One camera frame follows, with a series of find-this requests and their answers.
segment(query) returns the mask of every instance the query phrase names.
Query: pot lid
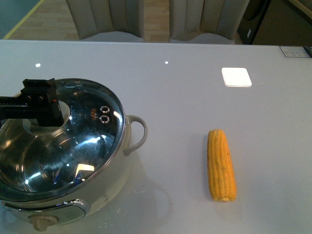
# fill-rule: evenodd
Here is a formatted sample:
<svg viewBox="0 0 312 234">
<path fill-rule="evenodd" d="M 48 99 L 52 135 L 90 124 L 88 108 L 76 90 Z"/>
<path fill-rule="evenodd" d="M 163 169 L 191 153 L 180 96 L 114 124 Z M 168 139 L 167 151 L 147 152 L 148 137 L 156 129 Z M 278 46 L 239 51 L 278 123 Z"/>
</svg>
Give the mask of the pot lid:
<svg viewBox="0 0 312 234">
<path fill-rule="evenodd" d="M 2 200 L 70 193 L 107 166 L 121 145 L 125 114 L 111 90 L 84 79 L 60 79 L 55 86 L 65 120 L 61 127 L 8 119 L 0 129 Z"/>
</svg>

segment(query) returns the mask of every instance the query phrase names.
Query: beige chair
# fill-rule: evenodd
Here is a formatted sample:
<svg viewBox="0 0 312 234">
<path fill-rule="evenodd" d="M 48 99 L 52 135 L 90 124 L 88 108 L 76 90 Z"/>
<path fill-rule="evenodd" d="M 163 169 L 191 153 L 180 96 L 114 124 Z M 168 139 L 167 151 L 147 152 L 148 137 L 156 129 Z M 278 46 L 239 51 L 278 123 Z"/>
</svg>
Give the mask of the beige chair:
<svg viewBox="0 0 312 234">
<path fill-rule="evenodd" d="M 83 41 L 144 42 L 143 0 L 66 0 Z"/>
<path fill-rule="evenodd" d="M 249 0 L 170 0 L 170 42 L 235 44 Z"/>
</svg>

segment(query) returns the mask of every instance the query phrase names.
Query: black bracket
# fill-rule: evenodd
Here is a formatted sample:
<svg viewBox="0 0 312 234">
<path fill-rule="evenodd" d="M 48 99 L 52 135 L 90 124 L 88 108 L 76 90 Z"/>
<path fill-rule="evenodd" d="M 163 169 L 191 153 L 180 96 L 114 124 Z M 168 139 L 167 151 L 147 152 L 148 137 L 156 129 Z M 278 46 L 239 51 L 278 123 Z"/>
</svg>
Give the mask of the black bracket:
<svg viewBox="0 0 312 234">
<path fill-rule="evenodd" d="M 0 121 L 10 118 L 36 119 L 42 127 L 62 126 L 64 119 L 57 99 L 55 79 L 25 79 L 23 84 L 18 97 L 0 97 Z"/>
</svg>

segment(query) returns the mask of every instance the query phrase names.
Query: yellow corn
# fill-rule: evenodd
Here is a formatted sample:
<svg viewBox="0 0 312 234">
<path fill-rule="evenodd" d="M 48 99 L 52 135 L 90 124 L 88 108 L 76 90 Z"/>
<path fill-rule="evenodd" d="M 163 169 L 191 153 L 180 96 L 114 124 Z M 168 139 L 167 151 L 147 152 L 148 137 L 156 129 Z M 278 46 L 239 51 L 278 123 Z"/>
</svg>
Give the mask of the yellow corn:
<svg viewBox="0 0 312 234">
<path fill-rule="evenodd" d="M 215 201 L 234 201 L 236 182 L 231 154 L 224 131 L 209 131 L 207 168 L 210 195 Z"/>
</svg>

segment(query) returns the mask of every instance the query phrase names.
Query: cooking pot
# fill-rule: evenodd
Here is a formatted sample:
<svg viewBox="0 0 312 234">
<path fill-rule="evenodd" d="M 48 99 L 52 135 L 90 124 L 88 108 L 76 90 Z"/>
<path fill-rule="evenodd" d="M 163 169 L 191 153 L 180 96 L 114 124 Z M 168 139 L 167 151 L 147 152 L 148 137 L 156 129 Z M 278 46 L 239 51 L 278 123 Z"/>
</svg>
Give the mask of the cooking pot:
<svg viewBox="0 0 312 234">
<path fill-rule="evenodd" d="M 84 79 L 59 79 L 55 87 L 61 127 L 8 119 L 0 129 L 0 200 L 37 231 L 105 206 L 129 177 L 129 154 L 147 137 L 144 120 L 126 116 L 107 87 Z M 132 122 L 144 128 L 134 145 Z"/>
</svg>

